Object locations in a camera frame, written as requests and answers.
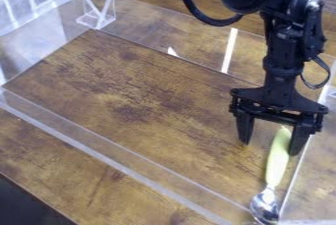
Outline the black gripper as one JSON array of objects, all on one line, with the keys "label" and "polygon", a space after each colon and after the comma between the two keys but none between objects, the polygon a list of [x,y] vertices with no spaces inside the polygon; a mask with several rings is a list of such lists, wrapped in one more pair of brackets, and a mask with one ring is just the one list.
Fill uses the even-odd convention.
[{"label": "black gripper", "polygon": [[234,88],[230,91],[229,111],[236,117],[238,139],[249,144],[254,119],[284,123],[293,126],[289,156],[300,154],[309,136],[321,130],[322,117],[328,108],[302,97],[294,90],[272,95],[261,87]]}]

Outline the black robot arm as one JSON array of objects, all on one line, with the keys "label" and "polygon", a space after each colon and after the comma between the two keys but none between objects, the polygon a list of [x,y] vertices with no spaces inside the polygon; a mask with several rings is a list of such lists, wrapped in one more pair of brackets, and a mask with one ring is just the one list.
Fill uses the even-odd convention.
[{"label": "black robot arm", "polygon": [[268,51],[262,60],[264,85],[230,91],[229,112],[236,118],[238,139],[249,142],[257,119],[293,126],[288,152],[297,155],[310,135],[321,131],[328,108],[294,90],[302,80],[304,63],[328,65],[318,58],[326,38],[321,28],[322,0],[220,0],[234,16],[208,17],[193,0],[182,0],[192,15],[205,24],[224,27],[245,15],[258,13],[264,20]]}]

